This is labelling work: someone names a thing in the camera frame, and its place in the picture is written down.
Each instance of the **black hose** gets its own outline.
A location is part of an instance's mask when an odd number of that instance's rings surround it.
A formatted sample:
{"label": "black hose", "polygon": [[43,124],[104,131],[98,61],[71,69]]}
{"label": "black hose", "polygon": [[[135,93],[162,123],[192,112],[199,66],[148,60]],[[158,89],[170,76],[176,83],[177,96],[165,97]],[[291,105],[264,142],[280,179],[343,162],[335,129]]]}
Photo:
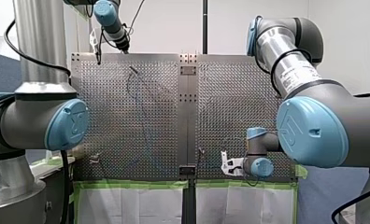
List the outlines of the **black hose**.
{"label": "black hose", "polygon": [[203,54],[208,54],[208,0],[203,0]]}
{"label": "black hose", "polygon": [[69,204],[69,165],[68,165],[68,156],[66,155],[65,150],[61,150],[61,155],[63,159],[63,169],[64,169],[64,203],[63,203],[63,212],[60,224],[66,223],[66,217],[68,215],[68,204]]}
{"label": "black hose", "polygon": [[338,224],[335,217],[341,213],[344,209],[354,205],[355,203],[359,203],[360,201],[366,199],[366,198],[369,198],[370,197],[370,191],[366,192],[365,194],[363,195],[360,195],[359,197],[351,200],[350,202],[348,203],[345,203],[343,204],[342,206],[336,208],[333,213],[331,214],[331,220],[333,221],[334,224]]}
{"label": "black hose", "polygon": [[63,71],[65,73],[67,73],[69,77],[71,76],[71,71],[69,71],[66,67],[62,67],[60,65],[55,65],[55,64],[51,64],[51,63],[44,63],[42,61],[39,61],[38,59],[35,59],[35,58],[33,58],[29,55],[26,55],[25,53],[23,53],[21,51],[21,49],[16,49],[16,47],[10,42],[10,40],[8,38],[9,32],[10,32],[11,28],[14,26],[15,23],[16,23],[16,21],[13,20],[13,22],[8,26],[7,30],[4,33],[4,39],[7,42],[7,44],[10,46],[11,49],[13,49],[16,53],[18,53],[22,58],[24,58],[24,59],[26,59],[30,62],[36,63],[38,65],[42,65],[42,66],[45,66],[45,67],[48,67],[48,68],[53,68],[53,69]]}

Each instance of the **green tape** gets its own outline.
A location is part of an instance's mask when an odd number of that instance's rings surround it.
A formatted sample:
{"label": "green tape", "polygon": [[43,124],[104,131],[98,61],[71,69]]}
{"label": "green tape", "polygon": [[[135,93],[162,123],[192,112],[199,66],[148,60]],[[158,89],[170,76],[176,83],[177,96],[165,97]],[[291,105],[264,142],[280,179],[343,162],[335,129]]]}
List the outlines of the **green tape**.
{"label": "green tape", "polygon": [[77,189],[185,189],[187,181],[132,181],[132,180],[98,180],[75,182]]}
{"label": "green tape", "polygon": [[80,193],[80,189],[79,188],[76,188],[75,185],[74,185],[74,221],[75,221],[75,224],[78,224],[78,210],[79,210],[79,193]]}
{"label": "green tape", "polygon": [[61,158],[52,159],[52,160],[48,160],[46,164],[47,165],[63,165],[63,160]]}
{"label": "green tape", "polygon": [[[73,200],[75,205],[75,223],[78,223],[79,194],[82,189],[185,189],[188,187],[187,181],[133,181],[133,180],[111,180],[103,179],[98,181],[78,181],[74,183]],[[229,188],[251,186],[243,180],[197,180],[197,188]],[[298,208],[298,184],[297,183],[271,183],[260,181],[255,187],[258,189],[287,189],[293,190],[293,211],[292,224],[297,223]]]}
{"label": "green tape", "polygon": [[295,175],[303,179],[307,178],[307,169],[301,165],[295,165]]}
{"label": "green tape", "polygon": [[69,202],[68,203],[72,203],[73,201],[74,201],[74,193],[69,195]]}
{"label": "green tape", "polygon": [[293,189],[293,209],[292,209],[292,224],[298,222],[298,184]]}
{"label": "green tape", "polygon": [[258,184],[255,181],[249,181],[250,186],[244,180],[198,180],[196,187],[197,188],[229,188],[229,187],[248,187],[248,188],[257,188],[257,189],[296,189],[296,183],[272,183],[272,182],[263,182],[259,181]]}

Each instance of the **perforated metal panel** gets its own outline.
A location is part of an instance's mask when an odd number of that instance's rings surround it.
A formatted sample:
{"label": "perforated metal panel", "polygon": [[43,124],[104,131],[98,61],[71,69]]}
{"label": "perforated metal panel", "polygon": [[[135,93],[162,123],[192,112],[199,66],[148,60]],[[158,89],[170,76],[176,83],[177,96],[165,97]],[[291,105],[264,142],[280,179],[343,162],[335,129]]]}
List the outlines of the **perforated metal panel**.
{"label": "perforated metal panel", "polygon": [[90,109],[76,179],[177,179],[178,56],[73,58],[73,83]]}
{"label": "perforated metal panel", "polygon": [[[276,130],[280,100],[269,76],[246,56],[201,56],[198,76],[196,145],[204,150],[200,178],[228,178],[221,171],[222,150],[228,159],[244,157],[246,130],[264,127]],[[269,153],[275,164],[270,180],[294,177],[293,165],[282,153]]]}
{"label": "perforated metal panel", "polygon": [[[177,179],[181,164],[197,163],[198,148],[206,152],[199,177],[228,178],[221,151],[243,157],[247,128],[275,130],[279,99],[249,57],[107,54],[98,65],[83,53],[72,63],[91,114],[77,180]],[[294,177],[284,155],[269,157],[271,181]]]}

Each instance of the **white wall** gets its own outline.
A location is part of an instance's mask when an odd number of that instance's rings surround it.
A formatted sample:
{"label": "white wall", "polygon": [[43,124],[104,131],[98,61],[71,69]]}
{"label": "white wall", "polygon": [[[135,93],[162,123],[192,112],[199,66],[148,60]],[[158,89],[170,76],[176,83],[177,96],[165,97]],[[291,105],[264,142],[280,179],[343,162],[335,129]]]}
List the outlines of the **white wall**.
{"label": "white wall", "polygon": [[324,38],[324,77],[352,93],[370,91],[370,0],[310,0],[309,18]]}
{"label": "white wall", "polygon": [[[0,54],[19,60],[17,55],[5,42],[4,32],[14,19],[12,0],[0,0]],[[64,27],[66,37],[67,55],[71,52],[89,51],[89,23],[79,16],[79,13],[72,7],[64,5]],[[16,27],[13,27],[9,39],[18,47]]]}
{"label": "white wall", "polygon": [[[121,22],[131,25],[140,0],[121,1]],[[202,1],[145,1],[134,25],[130,51],[136,53],[181,53],[200,51]],[[93,19],[92,27],[99,27]],[[102,51],[118,52],[103,45]]]}
{"label": "white wall", "polygon": [[308,0],[210,0],[208,53],[245,55],[249,23],[257,15],[307,18],[307,9]]}
{"label": "white wall", "polygon": [[[129,26],[140,0],[122,1],[120,18]],[[202,0],[145,1],[135,22],[130,51],[181,53],[202,51]],[[256,15],[307,17],[308,0],[210,0],[208,42],[211,54],[244,54],[247,29]],[[99,27],[95,19],[92,27]],[[103,45],[103,52],[118,52]]]}

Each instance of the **end effector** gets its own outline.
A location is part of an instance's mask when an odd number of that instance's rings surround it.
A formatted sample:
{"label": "end effector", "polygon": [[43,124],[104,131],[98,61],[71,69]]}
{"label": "end effector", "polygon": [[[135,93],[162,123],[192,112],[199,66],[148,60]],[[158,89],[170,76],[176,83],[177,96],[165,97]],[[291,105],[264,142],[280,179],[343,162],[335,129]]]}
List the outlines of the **end effector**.
{"label": "end effector", "polygon": [[370,93],[353,96],[319,74],[323,44],[313,22],[257,18],[248,52],[284,99],[277,135],[291,159],[321,168],[370,167]]}
{"label": "end effector", "polygon": [[119,19],[120,0],[99,0],[94,5],[94,15],[97,21],[103,26],[108,39],[113,41],[119,50],[124,53],[130,48],[127,31]]}
{"label": "end effector", "polygon": [[222,171],[226,175],[253,175],[265,179],[274,172],[273,163],[266,158],[268,151],[281,151],[278,137],[265,128],[247,129],[247,153],[244,158],[227,160],[226,152],[221,153]]}

